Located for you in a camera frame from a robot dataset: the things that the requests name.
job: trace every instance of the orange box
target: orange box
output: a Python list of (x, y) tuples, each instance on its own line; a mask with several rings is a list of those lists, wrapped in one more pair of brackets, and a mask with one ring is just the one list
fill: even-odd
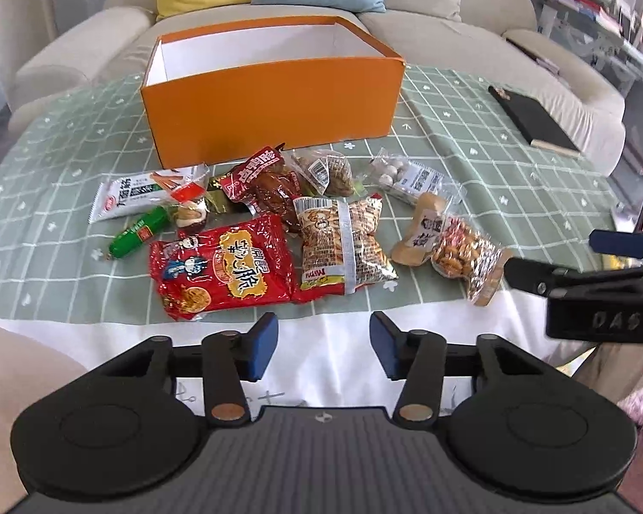
[(163, 167), (388, 135), (405, 60), (350, 21), (235, 21), (159, 37), (141, 95)]

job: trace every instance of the red snack package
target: red snack package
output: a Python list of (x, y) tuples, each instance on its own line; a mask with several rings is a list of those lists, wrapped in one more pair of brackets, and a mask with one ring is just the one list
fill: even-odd
[(291, 231), (300, 231), (293, 206), (293, 199), (302, 195), (300, 179), (285, 167), (278, 150), (264, 147), (219, 182), (229, 199), (278, 214)]
[(253, 220), (150, 247), (150, 276), (167, 314), (286, 303), (297, 292), (281, 219)]

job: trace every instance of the bolt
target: bolt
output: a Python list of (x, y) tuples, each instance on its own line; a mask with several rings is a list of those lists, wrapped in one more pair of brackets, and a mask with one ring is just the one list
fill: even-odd
[(220, 403), (212, 408), (212, 417), (220, 421), (238, 421), (245, 415), (245, 408), (237, 403)]
[(407, 421), (426, 421), (433, 417), (433, 410), (423, 403), (410, 403), (400, 408), (400, 417)]

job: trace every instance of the sofa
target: sofa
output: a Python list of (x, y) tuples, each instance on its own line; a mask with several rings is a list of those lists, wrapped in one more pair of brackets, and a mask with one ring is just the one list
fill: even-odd
[[(419, 2), (402, 0), (403, 9)], [(340, 15), (385, 42), (409, 63), (451, 68), (507, 84), (538, 99), (596, 170), (609, 175), (624, 146), (624, 99), (597, 71), (536, 32), (530, 0), (460, 0), (451, 19), (392, 9), (361, 13), (313, 6), (236, 4), (156, 21), (156, 0), (106, 0), (103, 11), (26, 63), (9, 88), (9, 125), (21, 134), (51, 102), (76, 87), (143, 72), (158, 36), (249, 18)], [(555, 62), (565, 84), (507, 40)]]

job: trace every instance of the white snack wrapper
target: white snack wrapper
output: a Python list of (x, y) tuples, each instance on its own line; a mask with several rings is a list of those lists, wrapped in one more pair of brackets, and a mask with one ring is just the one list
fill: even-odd
[(148, 212), (170, 199), (169, 192), (206, 175), (204, 164), (155, 170), (103, 182), (98, 188), (88, 223)]

